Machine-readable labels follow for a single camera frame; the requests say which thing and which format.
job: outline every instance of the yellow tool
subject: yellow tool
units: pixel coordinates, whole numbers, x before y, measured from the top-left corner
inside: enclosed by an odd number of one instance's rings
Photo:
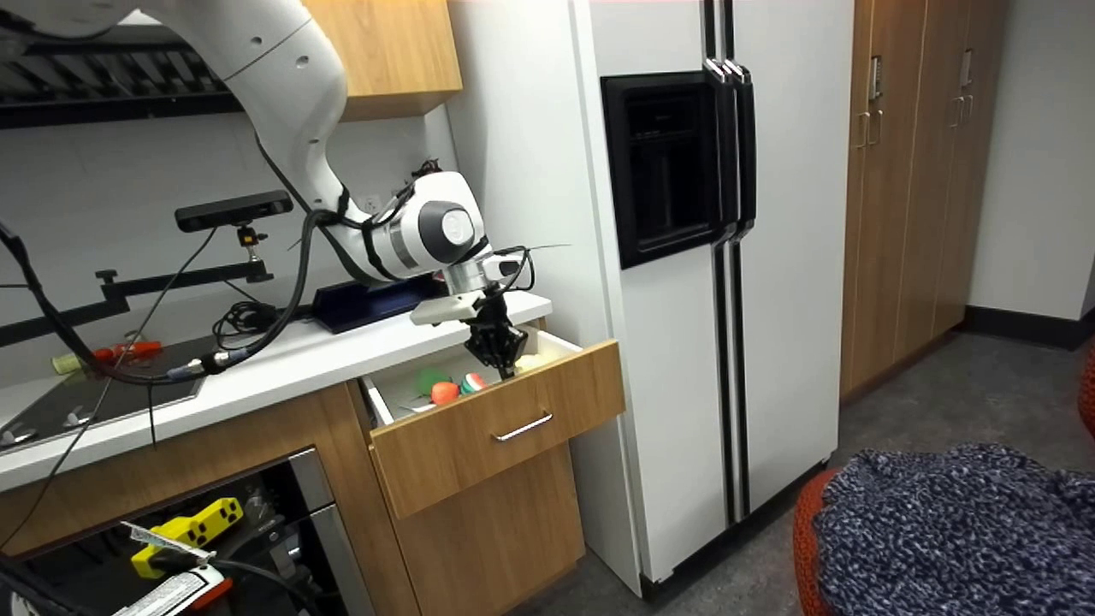
[[[244,504],[236,495],[220,495],[212,501],[204,511],[191,514],[191,517],[171,517],[159,527],[149,527],[155,533],[167,538],[167,541],[180,541],[191,548],[204,548],[212,545],[220,533],[224,533],[228,527],[236,527],[244,520]],[[148,545],[141,548],[128,566],[141,579],[165,579],[159,568],[155,568],[155,554],[159,548]]]

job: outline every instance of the chair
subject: chair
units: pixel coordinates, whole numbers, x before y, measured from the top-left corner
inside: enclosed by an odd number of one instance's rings
[[[1080,359],[1080,381],[1077,381],[1077,415],[1095,439],[1095,346]],[[815,480],[808,480],[793,501],[793,583],[802,616],[829,616],[829,605],[820,598],[817,584],[817,559],[820,545],[815,533],[815,517],[820,514],[820,495],[829,481],[839,475],[839,468],[824,468]]]

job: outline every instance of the open drawer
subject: open drawer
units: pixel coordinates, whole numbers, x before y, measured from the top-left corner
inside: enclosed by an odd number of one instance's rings
[[[367,381],[372,415],[399,416],[369,432],[394,517],[419,514],[622,412],[615,341],[577,348],[536,329],[514,381],[444,406],[419,406],[407,394],[419,368],[465,372],[471,364],[465,348],[450,348]]]

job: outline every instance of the refrigerator handle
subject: refrigerator handle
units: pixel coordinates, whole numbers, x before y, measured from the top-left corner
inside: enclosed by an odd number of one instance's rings
[[[747,66],[704,60],[716,116],[719,242],[736,242],[757,222],[757,108]]]

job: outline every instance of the drawer front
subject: drawer front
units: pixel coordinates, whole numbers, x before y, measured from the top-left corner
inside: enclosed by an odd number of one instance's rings
[[[622,412],[618,346],[605,341],[477,396],[372,432],[394,517],[410,517]]]

